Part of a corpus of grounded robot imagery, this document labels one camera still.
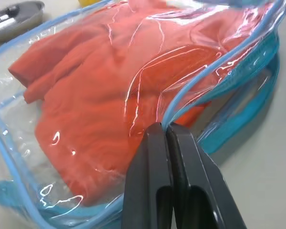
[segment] white table surface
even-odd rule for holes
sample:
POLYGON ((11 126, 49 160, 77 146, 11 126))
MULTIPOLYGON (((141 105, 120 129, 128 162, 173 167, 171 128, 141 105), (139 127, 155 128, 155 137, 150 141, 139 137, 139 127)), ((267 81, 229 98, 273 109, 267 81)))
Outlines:
MULTIPOLYGON (((77 0, 43 0, 47 18, 79 7, 77 0)), ((0 8, 17 0, 0 0, 0 8)), ((264 111, 213 159, 220 166, 249 229, 286 229, 286 18, 280 27, 281 70, 264 111)), ((0 229, 26 229, 0 208, 0 229)))

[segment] orange cloth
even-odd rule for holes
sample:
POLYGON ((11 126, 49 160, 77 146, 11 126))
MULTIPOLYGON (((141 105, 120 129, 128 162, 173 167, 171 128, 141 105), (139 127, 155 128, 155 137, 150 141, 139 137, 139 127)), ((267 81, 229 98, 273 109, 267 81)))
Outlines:
MULTIPOLYGON (((91 204, 120 181, 145 129, 161 121, 188 80, 248 37, 265 11, 129 0, 33 44, 9 71, 28 87, 28 103, 44 100, 35 135, 73 194, 91 204)), ((204 78, 181 105, 240 60, 204 78)), ((205 106, 178 123, 190 126, 205 106)))

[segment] yellow object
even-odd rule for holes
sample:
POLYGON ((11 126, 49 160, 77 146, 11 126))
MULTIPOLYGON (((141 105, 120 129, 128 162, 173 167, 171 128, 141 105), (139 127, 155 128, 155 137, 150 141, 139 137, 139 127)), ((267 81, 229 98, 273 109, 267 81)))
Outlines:
POLYGON ((85 7, 85 6, 89 6, 89 5, 92 5, 94 3, 97 3, 101 0, 78 0, 80 2, 80 5, 82 7, 85 7))

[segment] clear plastic bag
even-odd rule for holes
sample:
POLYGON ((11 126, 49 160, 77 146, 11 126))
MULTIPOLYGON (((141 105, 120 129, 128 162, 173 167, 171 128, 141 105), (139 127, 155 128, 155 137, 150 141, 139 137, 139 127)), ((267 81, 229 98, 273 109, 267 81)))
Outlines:
POLYGON ((191 126, 255 78, 285 13, 286 0, 102 1, 3 45, 0 204, 41 228, 118 225, 144 130, 191 126))

